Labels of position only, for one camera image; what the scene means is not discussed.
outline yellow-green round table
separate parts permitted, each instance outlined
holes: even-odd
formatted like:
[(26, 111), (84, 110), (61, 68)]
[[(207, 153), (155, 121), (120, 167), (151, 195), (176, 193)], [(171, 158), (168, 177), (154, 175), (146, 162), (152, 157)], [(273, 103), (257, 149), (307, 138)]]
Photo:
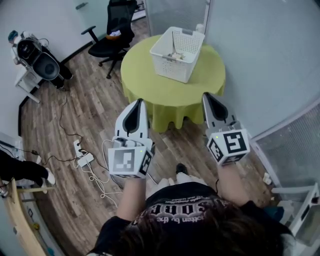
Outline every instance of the yellow-green round table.
[(184, 117), (200, 125), (204, 122), (202, 95), (223, 94), (225, 65), (210, 45), (203, 44), (188, 83), (157, 75), (149, 51), (159, 38), (144, 39), (125, 55), (121, 65), (124, 95), (130, 103), (140, 98), (145, 101), (155, 132), (165, 132), (170, 122), (180, 129)]

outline shoe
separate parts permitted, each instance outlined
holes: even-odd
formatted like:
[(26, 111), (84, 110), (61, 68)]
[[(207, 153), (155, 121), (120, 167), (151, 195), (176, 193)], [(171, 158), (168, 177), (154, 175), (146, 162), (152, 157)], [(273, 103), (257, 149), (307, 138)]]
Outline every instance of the shoe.
[(184, 174), (188, 175), (188, 169), (183, 163), (178, 163), (175, 167), (175, 173), (176, 174), (184, 173)]
[(54, 176), (54, 174), (50, 171), (49, 168), (46, 168), (46, 170), (48, 171), (48, 178), (46, 179), (51, 185), (56, 184), (56, 178)]
[[(41, 188), (47, 188), (47, 184), (46, 184), (46, 180), (44, 178), (42, 178), (42, 186)], [(48, 193), (48, 190), (43, 190), (42, 191), (44, 194)]]

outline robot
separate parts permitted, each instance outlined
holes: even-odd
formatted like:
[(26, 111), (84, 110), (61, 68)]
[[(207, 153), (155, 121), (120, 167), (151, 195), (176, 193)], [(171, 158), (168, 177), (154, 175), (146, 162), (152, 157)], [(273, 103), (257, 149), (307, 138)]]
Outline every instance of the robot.
[[(207, 148), (218, 165), (242, 159), (250, 152), (245, 129), (241, 129), (236, 114), (216, 95), (202, 96)], [(115, 122), (112, 148), (108, 149), (109, 172), (121, 178), (145, 179), (155, 144), (149, 138), (147, 108), (143, 99), (128, 105)]]

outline person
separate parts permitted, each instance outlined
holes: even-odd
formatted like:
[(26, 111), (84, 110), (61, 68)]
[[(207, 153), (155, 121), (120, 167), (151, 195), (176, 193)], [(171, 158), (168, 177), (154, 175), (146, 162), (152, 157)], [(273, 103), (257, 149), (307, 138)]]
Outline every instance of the person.
[(146, 180), (126, 179), (116, 216), (87, 256), (280, 256), (295, 239), (250, 200), (235, 164), (218, 167), (221, 196), (178, 164), (145, 199)]
[(3, 196), (7, 195), (6, 185), (3, 181), (10, 182), (13, 178), (16, 181), (26, 179), (34, 181), (39, 187), (46, 188), (47, 180), (51, 185), (56, 184), (56, 179), (49, 168), (32, 162), (32, 161), (20, 161), (8, 155), (6, 152), (0, 149), (0, 189)]
[[(27, 38), (31, 38), (34, 40), (37, 40), (37, 38), (30, 32), (28, 31), (23, 31), (20, 35), (16, 30), (13, 30), (10, 32), (10, 34), (8, 35), (8, 41), (11, 44), (11, 55), (13, 58), (13, 62), (16, 65), (21, 64), (21, 60), (18, 57), (18, 53), (17, 53), (17, 45), (20, 42), (21, 39), (27, 39)], [(59, 74), (66, 80), (70, 80), (72, 79), (74, 76), (73, 74), (70, 72), (70, 70), (63, 65), (61, 62), (59, 62), (55, 56), (48, 50), (48, 48), (44, 47), (43, 45), (41, 45), (42, 47), (42, 51), (44, 53), (49, 54), (52, 58), (54, 58), (54, 60), (58, 63), (59, 68), (60, 68), (60, 72)], [(52, 84), (57, 88), (57, 89), (62, 89), (64, 87), (64, 81), (62, 79), (60, 79), (59, 77), (56, 77), (55, 79), (51, 80)]]

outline glass door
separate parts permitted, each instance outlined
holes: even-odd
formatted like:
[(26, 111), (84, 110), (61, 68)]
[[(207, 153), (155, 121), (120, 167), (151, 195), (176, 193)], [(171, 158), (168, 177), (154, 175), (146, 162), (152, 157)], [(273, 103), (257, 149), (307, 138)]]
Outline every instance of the glass door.
[(92, 26), (100, 40), (107, 33), (109, 0), (73, 0), (74, 8), (83, 21), (83, 30)]

